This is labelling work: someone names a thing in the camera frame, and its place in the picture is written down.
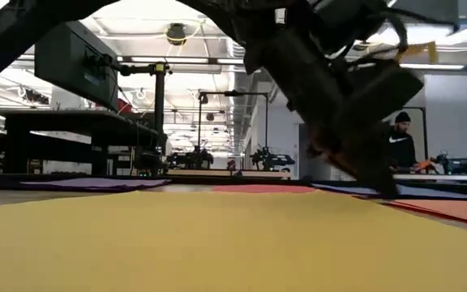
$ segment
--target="ceiling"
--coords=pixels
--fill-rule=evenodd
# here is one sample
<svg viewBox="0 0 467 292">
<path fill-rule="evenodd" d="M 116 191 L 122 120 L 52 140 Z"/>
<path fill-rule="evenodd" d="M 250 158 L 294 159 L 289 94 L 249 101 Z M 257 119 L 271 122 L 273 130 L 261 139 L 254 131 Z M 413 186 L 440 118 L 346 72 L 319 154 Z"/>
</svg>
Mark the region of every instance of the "ceiling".
<svg viewBox="0 0 467 292">
<path fill-rule="evenodd" d="M 0 0 L 0 8 L 6 3 Z M 208 17 L 175 0 L 121 0 L 100 9 L 82 23 L 119 56 L 135 56 L 139 60 L 142 57 L 180 57 L 236 58 L 238 61 L 244 54 L 242 48 L 236 46 Z M 183 46 L 171 45 L 166 39 L 167 27 L 175 23 L 185 26 L 188 39 Z M 420 33 L 425 35 L 430 32 L 425 30 Z M 382 43 L 391 40 L 386 33 L 375 37 Z M 440 62 L 467 64 L 467 31 L 452 38 L 441 37 L 438 42 Z M 356 58 L 364 53 L 351 52 L 350 56 Z M 33 74 L 33 47 L 20 60 L 0 74 L 0 107 L 31 106 L 22 98 L 23 88 L 52 96 L 53 86 Z M 426 60 L 426 54 L 420 54 L 409 62 L 423 63 Z M 199 90 L 240 88 L 253 91 L 260 88 L 259 83 L 271 81 L 263 73 L 248 77 L 242 67 L 233 65 L 178 64 L 171 69 L 174 73 L 165 79 L 165 130 L 173 148 L 190 149 L 198 142 L 193 125 L 199 119 L 196 113 Z M 138 111 L 152 110 L 154 77 L 120 76 L 118 83 L 125 94 L 120 98 L 131 101 Z M 281 94 L 277 96 L 275 102 L 284 105 L 285 97 Z M 254 97 L 210 97 L 209 103 L 204 106 L 205 112 L 214 113 L 215 116 L 213 122 L 202 117 L 206 121 L 203 138 L 215 155 L 228 156 L 242 151 L 244 131 L 251 120 L 254 100 Z M 174 109 L 178 110 L 176 114 L 170 112 Z"/>
</svg>

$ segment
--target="yellow cloth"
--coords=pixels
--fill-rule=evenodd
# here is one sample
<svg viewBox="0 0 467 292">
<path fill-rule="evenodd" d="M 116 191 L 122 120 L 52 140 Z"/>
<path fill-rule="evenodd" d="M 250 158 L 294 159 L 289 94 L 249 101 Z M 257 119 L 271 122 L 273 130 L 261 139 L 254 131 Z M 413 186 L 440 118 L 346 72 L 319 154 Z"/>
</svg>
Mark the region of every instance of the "yellow cloth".
<svg viewBox="0 0 467 292">
<path fill-rule="evenodd" d="M 0 291 L 467 291 L 467 231 L 344 195 L 0 206 Z"/>
</svg>

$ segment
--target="nike logo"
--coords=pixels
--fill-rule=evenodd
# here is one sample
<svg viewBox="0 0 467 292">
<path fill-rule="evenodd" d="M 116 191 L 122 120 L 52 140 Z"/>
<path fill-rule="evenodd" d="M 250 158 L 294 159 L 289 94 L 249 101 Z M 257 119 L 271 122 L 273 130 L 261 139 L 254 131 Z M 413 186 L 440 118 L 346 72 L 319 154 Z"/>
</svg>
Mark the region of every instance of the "nike logo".
<svg viewBox="0 0 467 292">
<path fill-rule="evenodd" d="M 388 142 L 390 142 L 390 143 L 397 143 L 397 142 L 405 141 L 405 140 L 407 140 L 407 139 L 408 139 L 408 138 L 393 139 L 392 137 L 390 137 L 390 138 L 388 139 Z"/>
</svg>

